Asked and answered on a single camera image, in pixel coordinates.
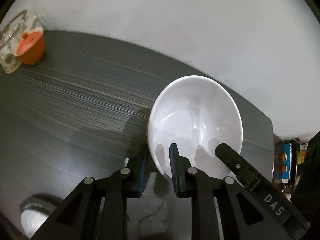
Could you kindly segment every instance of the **bowl rim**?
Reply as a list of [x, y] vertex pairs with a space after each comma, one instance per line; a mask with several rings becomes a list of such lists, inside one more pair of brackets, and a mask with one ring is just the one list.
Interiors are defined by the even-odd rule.
[[148, 127], [147, 127], [147, 141], [148, 141], [148, 146], [149, 146], [149, 151], [150, 151], [150, 154], [151, 154], [151, 157], [157, 167], [157, 169], [160, 171], [160, 173], [167, 179], [167, 180], [172, 180], [172, 178], [170, 178], [170, 176], [162, 169], [162, 167], [160, 166], [160, 163], [156, 157], [156, 153], [151, 151], [151, 143], [150, 141], [152, 140], [151, 138], [151, 131], [150, 131], [150, 126], [151, 126], [151, 120], [153, 119], [154, 115], [155, 115], [155, 109], [157, 108], [161, 98], [164, 96], [164, 94], [167, 92], [168, 89], [170, 89], [171, 87], [173, 87], [175, 84], [177, 84], [178, 82], [181, 82], [183, 80], [186, 80], [186, 79], [202, 79], [202, 80], [206, 80], [206, 81], [209, 81], [215, 85], [217, 85], [220, 89], [222, 89], [222, 91], [229, 97], [229, 99], [231, 100], [231, 102], [233, 103], [233, 105], [235, 106], [236, 108], [236, 112], [238, 114], [238, 117], [239, 117], [239, 121], [240, 121], [240, 132], [241, 132], [241, 143], [240, 143], [240, 147], [239, 149], [236, 149], [235, 151], [240, 154], [241, 152], [241, 149], [242, 149], [242, 143], [243, 143], [243, 126], [242, 126], [242, 119], [241, 119], [241, 116], [240, 116], [240, 113], [239, 113], [239, 109], [235, 103], [235, 101], [233, 100], [232, 96], [229, 94], [229, 92], [222, 86], [220, 85], [218, 82], [216, 82], [215, 80], [211, 79], [211, 78], [208, 78], [208, 77], [204, 77], [204, 76], [199, 76], [199, 75], [190, 75], [190, 76], [183, 76], [183, 77], [180, 77], [174, 81], [172, 81], [170, 84], [168, 84], [162, 91], [161, 93], [158, 95], [155, 103], [153, 104], [152, 106], [152, 109], [151, 109], [151, 113], [150, 113], [150, 116], [149, 116], [149, 120], [148, 120]]

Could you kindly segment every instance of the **orange strainer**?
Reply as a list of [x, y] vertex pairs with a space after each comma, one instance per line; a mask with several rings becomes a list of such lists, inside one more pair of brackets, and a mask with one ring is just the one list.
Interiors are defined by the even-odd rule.
[[37, 27], [22, 36], [15, 55], [22, 63], [33, 65], [41, 59], [44, 54], [44, 49], [43, 29]]

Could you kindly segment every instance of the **white wall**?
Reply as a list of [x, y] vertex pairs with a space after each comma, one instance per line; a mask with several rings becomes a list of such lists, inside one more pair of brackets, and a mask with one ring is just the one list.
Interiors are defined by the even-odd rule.
[[113, 37], [190, 64], [257, 106], [279, 136], [320, 130], [320, 25], [304, 0], [16, 0], [0, 27], [23, 8], [49, 29]]

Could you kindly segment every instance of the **dark wooden table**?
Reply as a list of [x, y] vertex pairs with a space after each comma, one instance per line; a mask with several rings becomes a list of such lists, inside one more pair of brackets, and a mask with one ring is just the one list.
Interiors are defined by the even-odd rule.
[[[34, 194], [65, 198], [86, 176], [124, 166], [146, 142], [154, 101], [173, 80], [202, 72], [154, 51], [105, 37], [47, 31], [35, 67], [0, 73], [0, 210], [21, 229], [19, 204]], [[273, 173], [272, 123], [226, 88], [243, 122], [241, 155]], [[191, 201], [177, 199], [152, 160], [141, 199], [128, 200], [129, 239], [191, 238]]]

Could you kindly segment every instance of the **white bowl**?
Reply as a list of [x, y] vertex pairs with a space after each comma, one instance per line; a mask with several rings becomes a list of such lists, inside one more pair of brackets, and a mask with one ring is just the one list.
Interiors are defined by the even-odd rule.
[[237, 153], [242, 147], [241, 117], [229, 93], [202, 76], [186, 76], [170, 83], [158, 96], [148, 123], [148, 144], [163, 176], [172, 178], [169, 146], [210, 177], [223, 179], [230, 170], [215, 156], [219, 143]]

